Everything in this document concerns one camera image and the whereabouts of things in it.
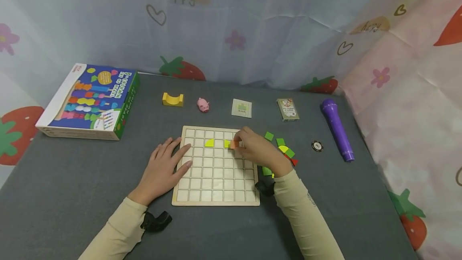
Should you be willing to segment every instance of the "pink flower print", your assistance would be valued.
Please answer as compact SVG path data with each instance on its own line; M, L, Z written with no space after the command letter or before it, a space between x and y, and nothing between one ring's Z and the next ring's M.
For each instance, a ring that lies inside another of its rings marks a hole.
M233 51L236 47L240 50L244 50L246 39L243 35L239 35L237 30L231 31L231 36L225 38L225 43L230 44L230 50Z
M6 49L10 55L14 55L11 45L18 41L19 36L12 34L11 29L5 23L0 23L0 53L3 52L3 49Z
M375 78L371 81L371 84L377 84L377 88L380 89L383 84L388 83L390 80L390 76L388 75L389 72L390 69L388 67L384 68L382 71L374 69L373 74Z

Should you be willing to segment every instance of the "wooden grid board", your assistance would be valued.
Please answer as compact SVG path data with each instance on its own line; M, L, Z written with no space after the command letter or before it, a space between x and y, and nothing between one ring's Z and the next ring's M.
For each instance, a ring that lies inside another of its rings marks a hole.
M177 169L192 160L192 167L173 189L174 206L259 206L257 165L235 150L225 148L239 130L183 126L180 147L191 148ZM205 143L213 139L213 147Z

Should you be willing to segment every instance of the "left hand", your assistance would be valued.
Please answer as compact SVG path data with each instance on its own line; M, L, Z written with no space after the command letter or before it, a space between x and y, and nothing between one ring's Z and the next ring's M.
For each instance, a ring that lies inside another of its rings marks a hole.
M173 173L174 167L176 167L186 151L191 147L190 144L187 144L172 155L173 149L180 142L181 138L177 138L175 141L172 138L168 138L164 144L157 146L149 158L140 183L128 194L129 199L148 206L154 199L176 186L192 165L192 161L190 160L182 165L176 173Z

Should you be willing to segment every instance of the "right hand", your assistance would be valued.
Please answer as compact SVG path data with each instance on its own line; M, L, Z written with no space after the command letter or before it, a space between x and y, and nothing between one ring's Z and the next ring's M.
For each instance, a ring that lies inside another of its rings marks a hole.
M234 136L235 141L242 141L244 148L237 147L236 150L260 166L265 166L274 173L274 177L280 178L292 171L292 163L284 154L277 150L264 137L257 135L249 127L244 126Z

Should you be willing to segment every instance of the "hand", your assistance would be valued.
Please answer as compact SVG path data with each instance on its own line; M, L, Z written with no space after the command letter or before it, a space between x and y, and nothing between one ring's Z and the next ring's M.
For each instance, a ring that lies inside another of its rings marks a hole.
M176 186L192 165L192 161L190 160L173 174L174 167L176 167L177 163L191 147L190 144L187 144L172 155L173 149L180 142L181 138L177 138L173 142L172 138L168 138L164 144L157 146L149 158L140 183L128 195L129 199L148 206L154 199Z
M236 150L257 165L270 169L276 178L280 178L292 171L292 163L280 151L278 151L264 137L257 135L249 127L244 126L234 136L235 141L242 141L245 148L238 147Z

